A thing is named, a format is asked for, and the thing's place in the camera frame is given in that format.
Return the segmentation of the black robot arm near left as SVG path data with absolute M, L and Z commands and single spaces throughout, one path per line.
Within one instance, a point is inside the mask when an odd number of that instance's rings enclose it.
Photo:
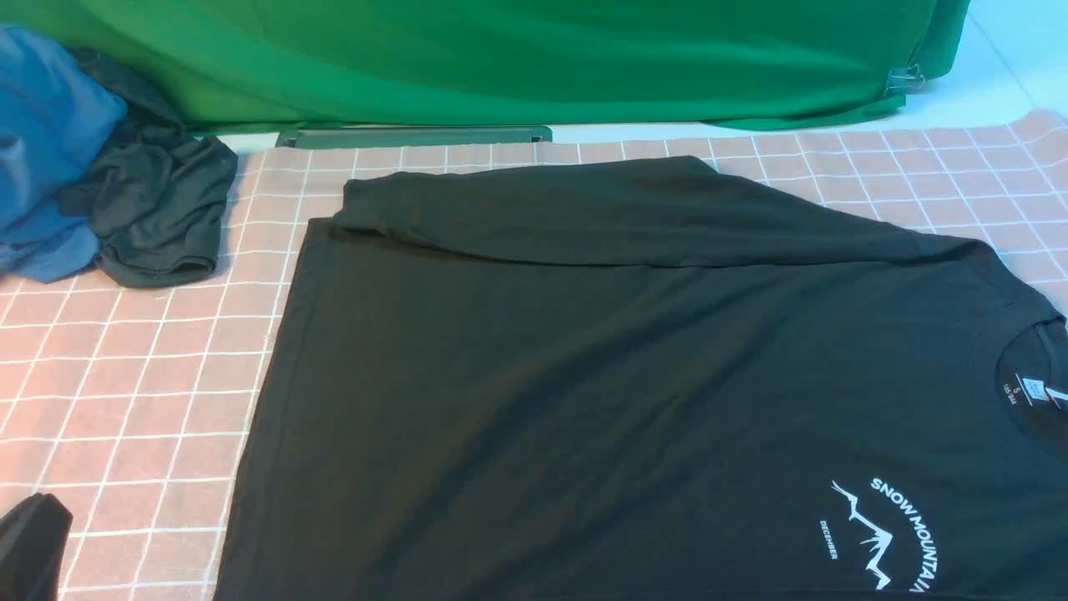
M 57 600 L 73 516 L 50 493 L 34 493 L 1 518 L 1 598 Z

